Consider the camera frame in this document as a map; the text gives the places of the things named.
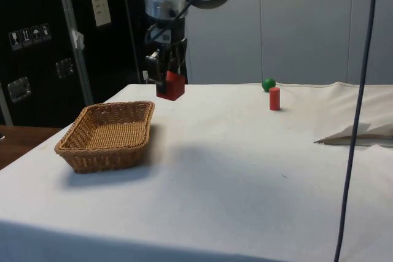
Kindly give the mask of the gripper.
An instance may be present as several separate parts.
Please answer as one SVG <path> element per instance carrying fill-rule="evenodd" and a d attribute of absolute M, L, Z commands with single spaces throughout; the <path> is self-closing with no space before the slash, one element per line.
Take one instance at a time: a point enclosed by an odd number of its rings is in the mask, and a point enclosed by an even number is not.
<path fill-rule="evenodd" d="M 145 57 L 147 80 L 153 82 L 159 91 L 166 91 L 166 72 L 168 69 L 168 49 L 170 47 L 169 70 L 187 77 L 186 53 L 188 39 L 185 37 L 185 18 L 155 19 L 148 17 L 144 49 L 156 50 Z"/>

